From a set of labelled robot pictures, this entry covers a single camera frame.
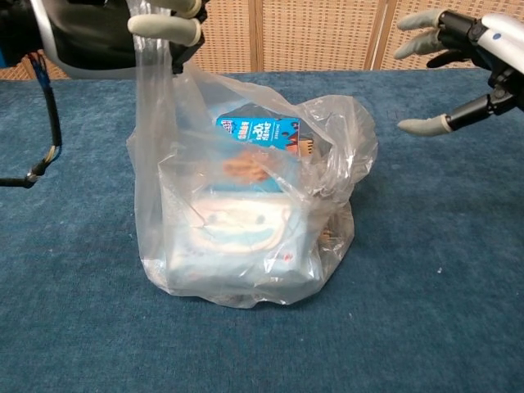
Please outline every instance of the blue felt surface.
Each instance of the blue felt surface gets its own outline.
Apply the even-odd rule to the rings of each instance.
[[[125,148],[133,83],[57,82],[60,160],[30,191],[0,189],[0,391],[524,391],[524,115],[445,138],[395,127],[487,92],[487,74],[239,78],[294,103],[354,95],[377,122],[378,161],[332,280],[298,305],[251,310],[154,287]],[[35,88],[0,83],[1,175],[47,148]]]

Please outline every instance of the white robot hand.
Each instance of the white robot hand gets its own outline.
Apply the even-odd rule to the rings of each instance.
[[[131,34],[169,41],[173,73],[183,72],[183,65],[205,42],[202,24],[207,19],[209,0],[150,0],[152,6],[171,10],[167,15],[139,15],[128,21]]]
[[[513,18],[488,14],[481,19],[449,10],[427,10],[406,16],[398,28],[425,29],[395,52],[395,59],[428,55],[447,49],[427,63],[441,67],[453,61],[471,61],[491,71],[488,84],[493,91],[450,114],[427,120],[403,120],[399,127],[416,135],[434,137],[502,115],[518,107],[524,111],[524,24]]]

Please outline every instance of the plastic bag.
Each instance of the plastic bag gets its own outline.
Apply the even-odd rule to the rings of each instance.
[[[132,15],[166,12],[129,5]],[[167,43],[135,45],[128,149],[148,278],[171,295],[237,308],[320,291],[353,240],[349,199],[377,154],[370,114],[353,97],[293,106],[193,63],[173,77]]]

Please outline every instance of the blue carpet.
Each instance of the blue carpet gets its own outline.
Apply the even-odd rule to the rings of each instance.
[[[377,122],[356,238],[291,307],[179,299],[143,272],[125,147],[134,85],[54,83],[64,151],[0,189],[1,392],[524,391],[524,115],[445,138],[396,123],[489,91],[479,70],[238,75],[297,103],[349,94]],[[0,83],[0,176],[50,141],[33,82]]]

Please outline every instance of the woven wall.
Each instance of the woven wall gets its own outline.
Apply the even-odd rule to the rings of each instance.
[[[430,56],[396,61],[393,53],[417,34],[399,18],[428,8],[470,16],[504,12],[524,20],[524,0],[211,0],[206,45],[194,61],[209,72],[422,69]],[[468,63],[449,67],[469,67]],[[66,75],[48,63],[53,79]],[[27,61],[0,79],[32,79]]]
[[[402,32],[396,28],[398,20],[414,12],[429,8],[446,8],[473,17],[480,17],[490,12],[503,12],[524,21],[524,1],[522,0],[491,0],[491,1],[460,1],[460,0],[401,0],[390,2],[393,12],[386,18],[384,34],[379,43],[379,54],[373,68],[382,70],[392,69],[424,69],[432,56],[412,56],[409,59],[397,61],[393,58],[395,50],[420,31]],[[455,63],[447,68],[470,67],[471,63]]]

